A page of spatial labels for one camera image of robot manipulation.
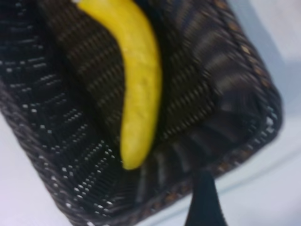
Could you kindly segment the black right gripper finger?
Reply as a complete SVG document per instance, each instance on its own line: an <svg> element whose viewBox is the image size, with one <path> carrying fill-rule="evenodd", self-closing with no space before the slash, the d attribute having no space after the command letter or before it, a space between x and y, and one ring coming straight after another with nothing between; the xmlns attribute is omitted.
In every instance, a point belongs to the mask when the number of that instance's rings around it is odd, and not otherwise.
<svg viewBox="0 0 301 226"><path fill-rule="evenodd" d="M193 193L186 226L227 226L214 177L207 170L193 176Z"/></svg>

